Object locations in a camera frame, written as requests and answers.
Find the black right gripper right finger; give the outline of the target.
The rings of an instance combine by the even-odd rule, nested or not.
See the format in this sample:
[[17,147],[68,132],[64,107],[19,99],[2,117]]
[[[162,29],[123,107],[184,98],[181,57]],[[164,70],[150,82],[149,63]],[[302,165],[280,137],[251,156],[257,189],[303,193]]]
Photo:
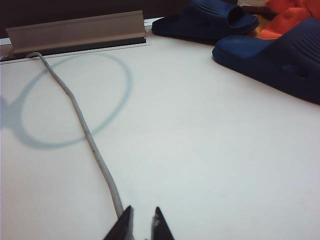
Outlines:
[[155,208],[151,222],[151,240],[174,240],[174,236],[165,220],[161,209]]

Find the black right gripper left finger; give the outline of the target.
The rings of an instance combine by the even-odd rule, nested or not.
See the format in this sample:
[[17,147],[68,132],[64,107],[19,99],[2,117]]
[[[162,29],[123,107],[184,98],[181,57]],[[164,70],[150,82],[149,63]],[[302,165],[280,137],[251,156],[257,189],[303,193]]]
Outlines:
[[129,205],[103,240],[133,240],[134,209]]

